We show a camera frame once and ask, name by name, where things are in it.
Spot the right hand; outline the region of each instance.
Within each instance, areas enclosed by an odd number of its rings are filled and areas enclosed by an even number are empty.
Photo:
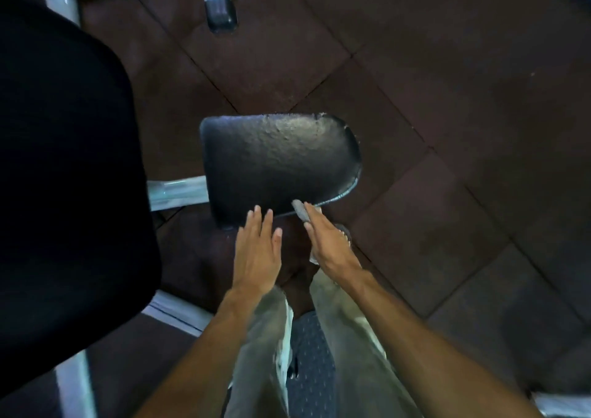
[[[339,282],[351,271],[361,270],[361,264],[343,232],[311,204],[304,203],[304,207],[310,216],[304,227],[312,241],[314,257],[324,273]]]

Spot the worn vinyl padding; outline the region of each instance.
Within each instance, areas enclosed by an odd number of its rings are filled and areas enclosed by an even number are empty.
[[[295,198],[335,200],[361,172],[359,144],[335,116],[208,117],[201,140],[211,211],[221,227],[242,225],[255,205],[279,215],[293,213]]]
[[[65,19],[0,0],[0,397],[159,285],[129,79]]]

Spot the black rubber end cap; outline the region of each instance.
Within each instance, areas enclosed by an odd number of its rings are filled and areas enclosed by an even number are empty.
[[[205,1],[207,25],[213,33],[233,32],[238,27],[236,8],[232,0]]]

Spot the hand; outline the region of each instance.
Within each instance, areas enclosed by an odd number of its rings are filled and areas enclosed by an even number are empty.
[[[343,232],[311,204],[304,203],[304,207],[310,216],[304,227],[312,241],[312,252],[329,278],[338,283],[351,271],[360,270],[361,264]]]
[[[254,294],[268,293],[281,268],[281,235],[277,228],[271,236],[273,211],[267,211],[261,225],[261,207],[248,211],[247,223],[238,229],[234,256],[233,289],[245,289]]]

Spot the finger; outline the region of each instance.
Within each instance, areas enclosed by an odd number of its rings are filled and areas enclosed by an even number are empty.
[[[249,235],[250,231],[251,231],[251,227],[252,227],[252,217],[253,217],[254,213],[252,212],[252,210],[248,211],[247,213],[247,222],[244,225],[244,231],[245,231],[245,235]]]
[[[244,241],[244,228],[238,228],[238,234],[236,234],[236,249],[240,248],[242,242]]]
[[[271,229],[273,227],[273,210],[268,210],[265,214],[265,220],[262,222],[261,237],[264,239],[271,238]]]
[[[261,207],[259,205],[255,206],[255,212],[252,215],[252,227],[250,229],[251,236],[260,236],[261,235]]]
[[[271,239],[271,245],[273,247],[273,257],[275,262],[278,262],[281,265],[281,238],[283,236],[283,230],[281,228],[277,228],[273,233],[273,238]]]
[[[310,242],[312,242],[312,248],[316,248],[316,232],[314,231],[314,227],[309,222],[306,222],[304,228],[306,228]]]
[[[332,227],[333,224],[330,223],[330,220],[327,219],[323,213],[320,213],[316,210],[314,205],[311,205],[307,202],[304,203],[304,207],[308,212],[308,216],[310,216],[310,222],[314,227],[323,226],[323,227]]]

